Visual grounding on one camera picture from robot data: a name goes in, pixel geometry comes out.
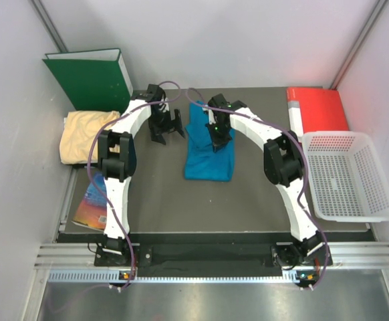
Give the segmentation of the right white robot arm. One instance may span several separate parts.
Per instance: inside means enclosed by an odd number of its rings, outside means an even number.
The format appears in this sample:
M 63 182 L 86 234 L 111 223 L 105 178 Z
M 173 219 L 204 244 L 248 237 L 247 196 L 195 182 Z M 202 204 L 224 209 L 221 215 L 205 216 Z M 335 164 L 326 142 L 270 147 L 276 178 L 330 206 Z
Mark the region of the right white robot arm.
M 232 140 L 232 129 L 244 134 L 263 152 L 265 176 L 277 187 L 289 218 L 292 265 L 309 264 L 324 251 L 326 267 L 330 249 L 325 233 L 309 213 L 305 198 L 309 171 L 297 135 L 260 119 L 239 100 L 228 102 L 222 94 L 213 96 L 202 109 L 208 113 L 207 128 L 215 152 Z

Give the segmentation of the blue t shirt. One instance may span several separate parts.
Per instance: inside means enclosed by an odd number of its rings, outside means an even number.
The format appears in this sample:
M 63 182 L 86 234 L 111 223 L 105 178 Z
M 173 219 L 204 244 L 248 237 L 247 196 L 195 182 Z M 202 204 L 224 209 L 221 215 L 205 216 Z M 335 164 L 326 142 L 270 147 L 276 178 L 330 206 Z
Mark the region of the blue t shirt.
M 200 106 L 189 104 L 188 153 L 184 167 L 187 180 L 229 182 L 235 167 L 235 144 L 213 151 L 207 128 L 209 117 Z

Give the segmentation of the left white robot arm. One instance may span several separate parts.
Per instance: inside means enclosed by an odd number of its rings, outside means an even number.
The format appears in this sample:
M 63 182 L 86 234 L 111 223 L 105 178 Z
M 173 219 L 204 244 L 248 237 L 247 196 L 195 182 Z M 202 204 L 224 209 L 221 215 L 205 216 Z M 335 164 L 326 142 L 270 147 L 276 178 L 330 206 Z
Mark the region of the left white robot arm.
M 134 248 L 129 238 L 128 192 L 136 171 L 134 137 L 147 122 L 150 139 L 166 144 L 164 134 L 179 133 L 185 137 L 180 110 L 170 112 L 168 99 L 160 84 L 148 85 L 145 92 L 131 97 L 127 110 L 97 133 L 97 167 L 105 183 L 105 191 L 97 188 L 106 200 L 106 227 L 97 244 L 94 265 L 135 268 Z

